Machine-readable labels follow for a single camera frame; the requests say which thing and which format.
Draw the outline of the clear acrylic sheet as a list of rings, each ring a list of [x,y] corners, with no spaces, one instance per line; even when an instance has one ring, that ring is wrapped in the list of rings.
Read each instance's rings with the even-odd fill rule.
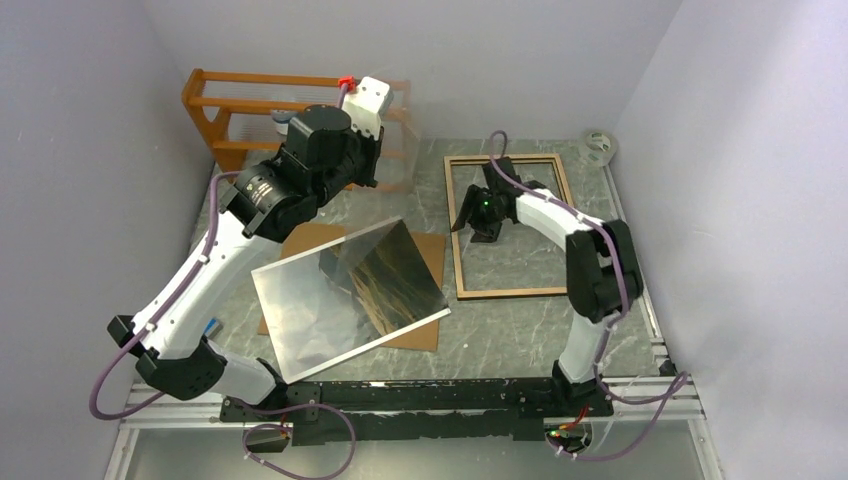
[[[371,69],[366,75],[389,84],[393,92],[383,121],[384,140],[376,167],[377,189],[385,193],[410,193],[421,144],[410,77],[404,68],[391,64]]]

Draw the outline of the picture frame black and wood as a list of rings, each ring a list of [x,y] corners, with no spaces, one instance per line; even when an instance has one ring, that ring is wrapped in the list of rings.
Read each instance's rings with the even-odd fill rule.
[[[562,161],[557,154],[510,155],[521,180],[544,184],[573,207]],[[445,181],[451,227],[469,185],[484,185],[486,155],[446,156]],[[566,296],[563,251],[539,232],[505,221],[496,242],[470,242],[471,230],[451,232],[456,295],[460,301]]]

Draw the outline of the brown backing board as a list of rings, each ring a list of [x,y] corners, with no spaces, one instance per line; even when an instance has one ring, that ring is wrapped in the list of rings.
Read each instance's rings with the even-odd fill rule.
[[[376,343],[433,352],[445,238],[401,221],[354,233],[307,223],[285,241],[274,280],[258,283],[258,331],[275,343],[301,342],[321,352]]]

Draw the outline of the landscape photo print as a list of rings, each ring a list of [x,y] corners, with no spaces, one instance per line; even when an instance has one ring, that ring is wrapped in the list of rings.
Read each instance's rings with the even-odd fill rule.
[[[398,216],[260,267],[252,278],[288,384],[450,312]]]

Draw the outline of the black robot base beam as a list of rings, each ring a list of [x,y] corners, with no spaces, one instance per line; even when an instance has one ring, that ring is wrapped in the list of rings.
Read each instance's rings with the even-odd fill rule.
[[[555,426],[613,414],[599,389],[571,395],[554,377],[301,381],[259,407],[223,400],[223,423],[284,423],[296,446],[346,441],[509,437],[535,441]]]

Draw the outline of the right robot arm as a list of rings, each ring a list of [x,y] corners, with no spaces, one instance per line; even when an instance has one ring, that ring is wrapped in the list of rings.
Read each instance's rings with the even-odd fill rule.
[[[644,282],[631,232],[622,220],[584,214],[544,184],[521,180],[508,157],[487,161],[484,185],[470,185],[452,221],[454,232],[470,228],[473,243],[498,240],[505,221],[536,230],[565,255],[566,294],[573,320],[553,367],[553,408],[572,415],[599,389],[600,362],[611,330],[641,297]]]

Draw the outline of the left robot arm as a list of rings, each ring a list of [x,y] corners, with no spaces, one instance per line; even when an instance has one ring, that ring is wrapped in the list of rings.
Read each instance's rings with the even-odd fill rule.
[[[313,105],[291,120],[277,153],[236,173],[223,193],[211,182],[206,233],[178,273],[141,311],[117,315],[108,332],[160,395],[191,400],[207,392],[277,418],[288,386],[259,358],[210,340],[206,327],[231,284],[279,252],[301,224],[350,184],[374,187],[381,154],[382,107]]]

